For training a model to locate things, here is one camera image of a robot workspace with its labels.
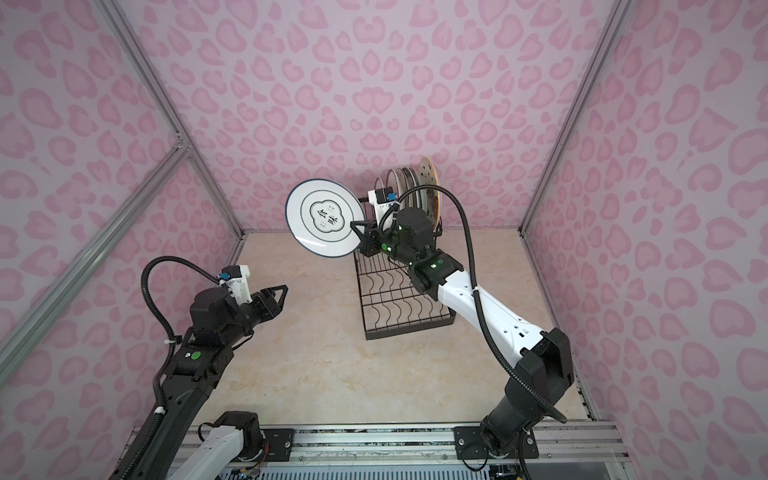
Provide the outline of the white plate dark green rim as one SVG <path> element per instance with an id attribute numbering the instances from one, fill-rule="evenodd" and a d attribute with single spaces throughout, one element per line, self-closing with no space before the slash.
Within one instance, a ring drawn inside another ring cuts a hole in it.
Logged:
<path id="1" fill-rule="evenodd" d="M 416 177 L 415 171 L 411 167 L 406 167 L 405 172 L 408 174 L 410 182 L 412 184 L 412 188 L 415 188 L 419 185 L 418 179 Z M 415 193 L 411 194 L 410 197 L 412 198 L 413 206 L 415 208 L 421 209 L 423 204 L 421 200 L 421 192 L 416 191 Z"/>

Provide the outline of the large orange sunburst plate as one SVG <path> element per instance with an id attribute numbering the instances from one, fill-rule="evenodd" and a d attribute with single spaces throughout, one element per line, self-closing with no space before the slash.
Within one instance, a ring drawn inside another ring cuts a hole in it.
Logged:
<path id="1" fill-rule="evenodd" d="M 400 181 L 398 179 L 397 172 L 394 169 L 389 169 L 386 173 L 385 189 L 388 192 L 388 199 L 390 201 L 399 199 Z"/>

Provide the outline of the white star cat plate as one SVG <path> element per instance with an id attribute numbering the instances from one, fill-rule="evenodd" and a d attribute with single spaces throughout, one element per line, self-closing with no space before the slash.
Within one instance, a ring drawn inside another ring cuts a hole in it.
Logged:
<path id="1" fill-rule="evenodd" d="M 420 161 L 418 168 L 418 180 L 420 185 L 427 185 L 426 189 L 420 191 L 422 197 L 422 209 L 431 221 L 433 230 L 438 230 L 441 210 L 441 193 L 434 189 L 438 185 L 436 169 L 433 163 L 426 157 Z"/>

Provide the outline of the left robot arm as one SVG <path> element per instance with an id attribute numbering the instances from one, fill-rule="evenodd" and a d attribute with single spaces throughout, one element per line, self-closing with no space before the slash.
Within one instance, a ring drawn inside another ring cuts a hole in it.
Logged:
<path id="1" fill-rule="evenodd" d="M 288 287 L 252 294 L 238 305 L 223 286 L 198 293 L 190 306 L 192 326 L 163 368 L 160 402 L 111 474 L 113 479 L 164 479 L 198 412 L 217 388 L 235 347 L 255 327 L 283 310 Z"/>

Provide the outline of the cream plum blossom plate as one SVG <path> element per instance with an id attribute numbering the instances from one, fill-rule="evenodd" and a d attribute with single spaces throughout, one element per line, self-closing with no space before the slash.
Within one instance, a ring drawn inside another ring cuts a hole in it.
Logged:
<path id="1" fill-rule="evenodd" d="M 395 169 L 396 183 L 398 186 L 398 198 L 401 206 L 404 208 L 410 207 L 410 199 L 405 193 L 409 190 L 408 178 L 402 168 Z"/>

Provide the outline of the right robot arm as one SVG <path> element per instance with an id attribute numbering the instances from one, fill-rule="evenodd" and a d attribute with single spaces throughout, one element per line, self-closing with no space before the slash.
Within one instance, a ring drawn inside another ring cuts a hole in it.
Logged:
<path id="1" fill-rule="evenodd" d="M 509 379 L 504 395 L 481 421 L 479 446 L 493 457 L 520 455 L 533 427 L 546 417 L 566 417 L 557 402 L 574 383 L 570 340 L 528 322 L 477 282 L 475 266 L 463 266 L 441 250 L 425 212 L 406 208 L 374 220 L 350 224 L 361 254 L 383 254 L 406 269 L 417 292 L 467 320 L 483 336 Z"/>

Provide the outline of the white plate black cloud outline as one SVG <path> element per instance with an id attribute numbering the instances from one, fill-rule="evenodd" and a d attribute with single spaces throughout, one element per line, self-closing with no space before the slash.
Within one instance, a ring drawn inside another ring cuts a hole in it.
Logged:
<path id="1" fill-rule="evenodd" d="M 358 198 L 345 186 L 327 179 L 310 179 L 288 195 L 285 217 L 293 237 L 310 252 L 326 258 L 351 254 L 361 240 L 351 223 L 365 214 Z"/>

